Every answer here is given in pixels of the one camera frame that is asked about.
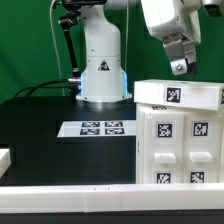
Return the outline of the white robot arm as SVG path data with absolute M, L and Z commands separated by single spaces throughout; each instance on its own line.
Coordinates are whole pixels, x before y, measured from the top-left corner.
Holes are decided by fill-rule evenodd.
M 78 100 L 117 103 L 130 99 L 127 75 L 121 68 L 120 31 L 105 9 L 141 4 L 149 34 L 163 43 L 172 73 L 183 75 L 196 66 L 195 46 L 201 42 L 198 9 L 224 17 L 224 0 L 106 0 L 81 8 L 86 43 L 86 68 Z

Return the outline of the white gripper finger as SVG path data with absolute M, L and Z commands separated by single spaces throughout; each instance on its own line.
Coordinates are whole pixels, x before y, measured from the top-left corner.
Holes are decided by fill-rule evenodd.
M 166 36 L 163 47 L 176 76 L 195 75 L 197 72 L 195 45 L 181 33 Z

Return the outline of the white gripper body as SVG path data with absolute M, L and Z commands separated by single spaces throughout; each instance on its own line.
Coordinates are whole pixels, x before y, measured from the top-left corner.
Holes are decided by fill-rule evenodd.
M 141 4 L 151 36 L 163 40 L 181 33 L 195 44 L 201 42 L 198 18 L 201 0 L 141 0 Z

